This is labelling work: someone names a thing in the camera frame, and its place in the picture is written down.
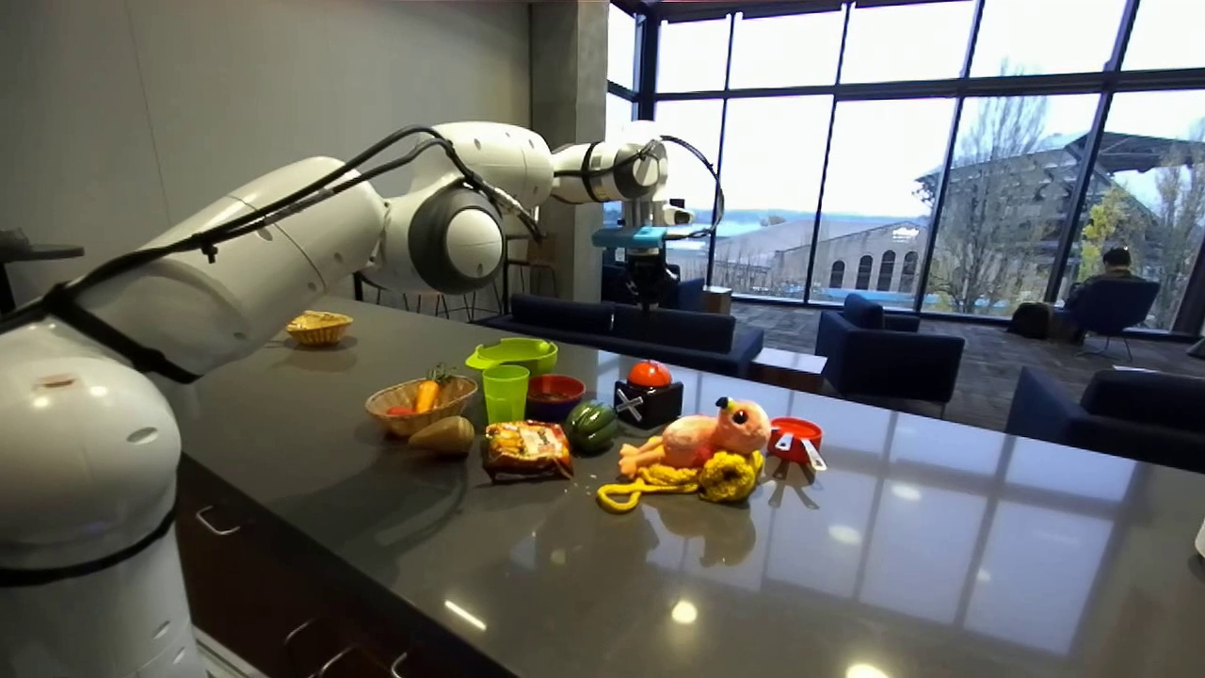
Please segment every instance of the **tree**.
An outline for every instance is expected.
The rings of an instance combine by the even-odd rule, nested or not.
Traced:
[[[1132,271],[1159,284],[1148,325],[1170,329],[1186,295],[1205,217],[1205,124],[1191,141],[1153,141],[1159,161],[1136,196],[1112,183],[1085,217],[1070,278],[1099,271],[1105,247],[1130,247]]]
[[[1145,237],[1140,257],[1159,284],[1153,308],[1158,329],[1170,329],[1175,308],[1186,295],[1193,257],[1203,252],[1203,215],[1205,215],[1205,124],[1180,142],[1158,168],[1158,226]]]
[[[1007,303],[1031,284],[1031,257],[1050,242],[1065,207],[1065,156],[1045,152],[1047,99],[983,99],[955,141],[930,289],[945,289],[955,311]]]

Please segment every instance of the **food item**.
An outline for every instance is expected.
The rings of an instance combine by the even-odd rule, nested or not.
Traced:
[[[406,448],[432,457],[466,457],[479,441],[476,423],[466,419],[437,419],[406,437]]]
[[[738,506],[758,491],[762,468],[762,451],[717,451],[702,470],[702,492],[721,506]]]
[[[609,451],[613,437],[620,437],[620,423],[613,419],[613,411],[605,402],[585,399],[569,411],[564,432],[569,432],[574,451],[602,457],[602,451]]]
[[[666,363],[642,359],[630,365],[630,385],[637,388],[671,388],[673,368]]]
[[[491,423],[482,468],[495,481],[569,477],[569,437],[559,423]]]
[[[350,315],[328,308],[304,308],[288,325],[290,339],[300,345],[335,345],[345,329]]]
[[[417,382],[414,388],[414,414],[431,414],[437,407],[437,396],[441,396],[441,382]]]

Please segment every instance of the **sofa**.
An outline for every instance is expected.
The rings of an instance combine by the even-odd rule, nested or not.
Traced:
[[[820,311],[817,353],[824,388],[866,402],[950,402],[966,363],[961,334],[925,334],[913,311],[890,311],[861,295],[846,295]]]
[[[1130,458],[1205,470],[1205,382],[1112,365],[1078,396],[1021,368],[1007,428]]]
[[[721,311],[563,303],[532,295],[511,295],[504,315],[485,315],[479,325],[717,372],[750,372],[765,345],[762,329]]]

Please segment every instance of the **green container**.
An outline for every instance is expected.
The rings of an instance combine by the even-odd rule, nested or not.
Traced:
[[[479,344],[465,365],[479,372],[495,365],[527,365],[532,372],[545,372],[559,365],[559,344],[502,334],[496,344]]]

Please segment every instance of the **table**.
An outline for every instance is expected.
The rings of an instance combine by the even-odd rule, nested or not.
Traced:
[[[613,457],[491,485],[479,462],[398,457],[366,419],[373,388],[496,333],[333,308],[353,315],[343,349],[271,344],[194,385],[184,451],[511,674],[1205,668],[1203,476],[678,368],[687,411],[758,396],[820,423],[829,476],[765,481],[750,507],[647,496],[609,515],[591,492]],[[609,396],[624,359],[563,344],[563,368]]]
[[[829,363],[824,353],[799,353],[799,349],[765,345],[752,359],[750,377],[780,385],[780,388],[820,393],[824,363]]]

